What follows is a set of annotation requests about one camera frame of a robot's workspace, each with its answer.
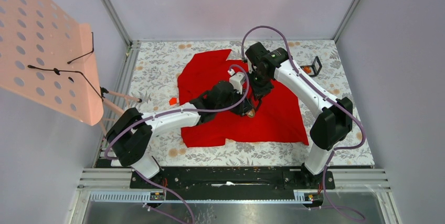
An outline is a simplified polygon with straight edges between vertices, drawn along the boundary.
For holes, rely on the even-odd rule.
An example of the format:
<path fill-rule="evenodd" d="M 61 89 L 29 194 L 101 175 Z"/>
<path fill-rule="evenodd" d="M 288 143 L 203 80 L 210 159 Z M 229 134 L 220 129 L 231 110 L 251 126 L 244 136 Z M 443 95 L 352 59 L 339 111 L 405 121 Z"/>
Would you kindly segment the round orange white brooch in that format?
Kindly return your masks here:
<path fill-rule="evenodd" d="M 255 109 L 251 109 L 246 113 L 246 116 L 248 116 L 249 118 L 254 118 L 255 115 L 256 115 Z"/>

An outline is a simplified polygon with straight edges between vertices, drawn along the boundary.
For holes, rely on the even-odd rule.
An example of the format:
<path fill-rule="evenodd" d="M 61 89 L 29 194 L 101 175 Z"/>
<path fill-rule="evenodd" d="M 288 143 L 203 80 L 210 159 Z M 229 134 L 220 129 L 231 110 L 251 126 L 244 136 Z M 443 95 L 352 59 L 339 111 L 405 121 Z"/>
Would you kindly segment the red shirt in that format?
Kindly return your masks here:
<path fill-rule="evenodd" d="M 230 49 L 194 54 L 178 76 L 180 104 L 191 102 L 221 81 L 228 81 L 231 65 L 247 69 L 241 60 L 229 60 Z M 299 99 L 283 84 L 273 81 L 271 93 L 262 99 L 254 117 L 240 115 L 241 108 L 217 113 L 209 122 L 184 127 L 181 137 L 187 147 L 223 146 L 237 142 L 302 143 L 309 140 L 303 125 Z"/>

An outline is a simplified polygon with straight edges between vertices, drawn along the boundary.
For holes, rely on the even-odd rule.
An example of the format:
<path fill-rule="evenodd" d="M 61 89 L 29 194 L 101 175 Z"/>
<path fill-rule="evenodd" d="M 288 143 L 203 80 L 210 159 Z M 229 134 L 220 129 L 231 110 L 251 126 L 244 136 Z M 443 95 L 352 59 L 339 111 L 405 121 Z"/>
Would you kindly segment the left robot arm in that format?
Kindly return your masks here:
<path fill-rule="evenodd" d="M 151 138 L 172 130 L 208 123 L 221 112 L 243 114 L 248 89 L 249 82 L 245 78 L 230 79 L 220 81 L 212 89 L 176 109 L 146 114 L 137 109 L 128 109 L 106 135 L 109 146 L 105 150 L 105 157 L 142 174 L 143 181 L 149 187 L 158 187 L 163 180 L 160 165 L 146 153 Z"/>

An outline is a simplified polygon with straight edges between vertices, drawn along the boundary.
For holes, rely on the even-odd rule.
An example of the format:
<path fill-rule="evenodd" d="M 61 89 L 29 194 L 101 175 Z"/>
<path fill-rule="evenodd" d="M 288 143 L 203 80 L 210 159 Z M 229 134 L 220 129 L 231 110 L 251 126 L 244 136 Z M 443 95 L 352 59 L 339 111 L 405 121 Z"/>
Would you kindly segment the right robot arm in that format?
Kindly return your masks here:
<path fill-rule="evenodd" d="M 277 81 L 306 105 L 315 118 L 310 129 L 313 145 L 295 182 L 307 188 L 322 184 L 324 165 L 333 148 L 352 130 L 353 103 L 349 98 L 338 99 L 325 91 L 289 58 L 283 48 L 267 50 L 257 42 L 246 51 L 248 76 L 254 100 L 261 102 Z"/>

